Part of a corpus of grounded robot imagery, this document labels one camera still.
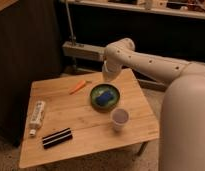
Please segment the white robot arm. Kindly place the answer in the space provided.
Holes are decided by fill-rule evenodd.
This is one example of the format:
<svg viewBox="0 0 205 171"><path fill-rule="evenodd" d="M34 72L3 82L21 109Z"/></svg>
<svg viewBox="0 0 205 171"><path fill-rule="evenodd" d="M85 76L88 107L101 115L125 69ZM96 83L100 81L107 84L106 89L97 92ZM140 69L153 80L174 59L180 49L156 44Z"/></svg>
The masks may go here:
<svg viewBox="0 0 205 171"><path fill-rule="evenodd" d="M104 49L103 77L126 66L167 86L160 114L159 171L205 171L205 65L138 53L129 38Z"/></svg>

